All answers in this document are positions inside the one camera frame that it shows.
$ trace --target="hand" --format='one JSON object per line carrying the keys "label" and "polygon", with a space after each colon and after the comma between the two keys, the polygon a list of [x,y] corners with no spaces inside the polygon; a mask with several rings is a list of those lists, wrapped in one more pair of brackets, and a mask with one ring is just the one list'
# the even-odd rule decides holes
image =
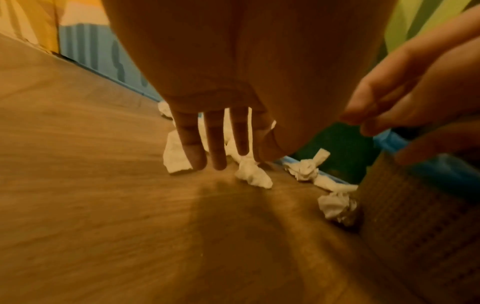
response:
{"label": "hand", "polygon": [[[395,50],[357,86],[343,122],[366,136],[480,110],[480,6]],[[480,147],[480,120],[454,122],[413,140],[395,156],[408,165]]]}
{"label": "hand", "polygon": [[[377,51],[395,0],[103,0],[112,29],[169,103],[194,169],[226,167],[224,109],[241,155],[295,152],[342,112]],[[270,131],[273,119],[275,128]]]}

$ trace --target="floor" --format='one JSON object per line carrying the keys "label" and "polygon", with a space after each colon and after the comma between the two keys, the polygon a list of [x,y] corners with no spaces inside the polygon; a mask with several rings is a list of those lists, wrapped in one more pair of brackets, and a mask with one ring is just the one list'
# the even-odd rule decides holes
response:
{"label": "floor", "polygon": [[279,168],[169,176],[154,101],[0,37],[0,302],[420,303]]}

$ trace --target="brown wicker basket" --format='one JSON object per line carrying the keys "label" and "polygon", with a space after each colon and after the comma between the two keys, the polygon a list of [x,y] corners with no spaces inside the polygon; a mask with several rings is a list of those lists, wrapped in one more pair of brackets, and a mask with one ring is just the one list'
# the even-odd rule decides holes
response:
{"label": "brown wicker basket", "polygon": [[426,184],[382,153],[358,188],[371,249],[432,303],[480,303],[480,204]]}

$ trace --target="blue plastic bag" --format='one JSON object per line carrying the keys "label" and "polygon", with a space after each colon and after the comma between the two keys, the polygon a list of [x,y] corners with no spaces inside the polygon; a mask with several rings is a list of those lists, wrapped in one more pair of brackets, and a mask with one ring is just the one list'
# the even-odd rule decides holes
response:
{"label": "blue plastic bag", "polygon": [[[383,150],[394,154],[409,143],[392,130],[378,134],[373,141]],[[408,170],[443,191],[467,200],[480,200],[480,171],[449,154],[408,167]]]}

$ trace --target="wood grain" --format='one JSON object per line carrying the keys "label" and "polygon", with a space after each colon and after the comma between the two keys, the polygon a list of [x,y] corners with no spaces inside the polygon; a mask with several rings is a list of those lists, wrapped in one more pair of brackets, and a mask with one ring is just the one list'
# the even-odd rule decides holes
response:
{"label": "wood grain", "polygon": [[169,176],[139,94],[0,37],[1,303],[419,303],[323,192]]}

